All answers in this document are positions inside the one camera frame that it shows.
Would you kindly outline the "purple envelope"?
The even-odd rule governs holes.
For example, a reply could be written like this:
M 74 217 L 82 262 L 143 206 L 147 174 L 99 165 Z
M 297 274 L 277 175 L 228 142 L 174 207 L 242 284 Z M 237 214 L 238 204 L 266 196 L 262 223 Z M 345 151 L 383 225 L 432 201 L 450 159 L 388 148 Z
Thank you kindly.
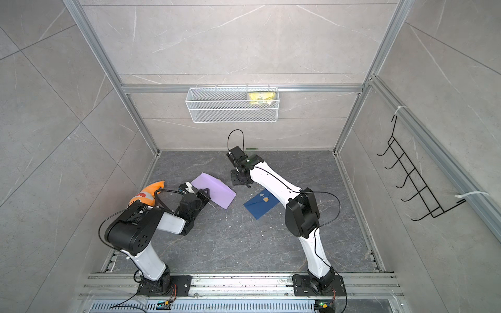
M 197 189 L 209 189 L 211 201 L 223 209 L 228 209 L 236 197 L 236 193 L 225 183 L 207 173 L 201 173 L 191 181 Z

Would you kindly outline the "dark blue envelope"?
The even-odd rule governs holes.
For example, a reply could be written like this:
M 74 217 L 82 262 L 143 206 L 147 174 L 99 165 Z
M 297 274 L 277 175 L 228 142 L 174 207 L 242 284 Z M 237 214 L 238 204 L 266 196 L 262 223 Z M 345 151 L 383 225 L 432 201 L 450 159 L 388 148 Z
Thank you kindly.
M 256 196 L 244 203 L 244 208 L 256 219 L 260 219 L 272 210 L 280 202 L 267 189 L 262 190 Z

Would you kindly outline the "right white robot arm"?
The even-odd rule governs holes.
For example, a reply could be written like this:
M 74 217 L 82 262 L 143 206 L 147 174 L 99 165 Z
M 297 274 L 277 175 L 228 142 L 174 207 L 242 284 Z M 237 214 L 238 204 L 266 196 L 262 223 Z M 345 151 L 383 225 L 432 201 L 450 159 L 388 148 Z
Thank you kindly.
M 315 191 L 289 183 L 258 155 L 248 156 L 239 147 L 228 151 L 232 163 L 232 183 L 251 186 L 258 183 L 269 191 L 285 208 L 284 224 L 300 240 L 307 259 L 310 289 L 317 294 L 334 292 L 340 275 L 328 261 L 320 237 L 320 210 Z

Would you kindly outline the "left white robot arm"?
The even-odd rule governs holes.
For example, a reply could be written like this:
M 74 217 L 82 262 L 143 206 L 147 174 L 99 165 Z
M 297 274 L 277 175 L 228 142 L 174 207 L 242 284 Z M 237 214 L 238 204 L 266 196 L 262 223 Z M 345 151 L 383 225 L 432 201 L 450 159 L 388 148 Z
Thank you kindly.
M 128 256 L 141 273 L 137 295 L 176 297 L 188 294 L 192 277 L 172 277 L 151 240 L 157 231 L 186 236 L 210 200 L 210 189 L 194 192 L 159 188 L 153 193 L 151 205 L 134 200 L 109 225 L 104 234 L 105 240 Z

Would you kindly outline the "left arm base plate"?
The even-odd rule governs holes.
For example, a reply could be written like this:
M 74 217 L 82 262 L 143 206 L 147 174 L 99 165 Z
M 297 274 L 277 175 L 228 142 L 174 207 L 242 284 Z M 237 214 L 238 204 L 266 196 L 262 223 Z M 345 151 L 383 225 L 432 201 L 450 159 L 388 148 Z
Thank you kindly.
M 136 294 L 149 297 L 186 297 L 189 294 L 192 279 L 190 275 L 167 275 L 157 281 L 141 279 Z

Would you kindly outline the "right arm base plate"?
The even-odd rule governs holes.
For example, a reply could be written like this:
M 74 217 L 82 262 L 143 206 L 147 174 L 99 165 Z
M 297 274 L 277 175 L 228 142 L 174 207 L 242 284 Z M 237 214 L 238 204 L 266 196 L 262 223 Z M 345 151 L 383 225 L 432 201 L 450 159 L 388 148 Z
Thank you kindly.
M 294 295 L 306 296 L 334 296 L 344 297 L 347 291 L 343 278 L 338 274 L 328 274 L 321 279 L 311 275 L 295 274 L 292 276 Z

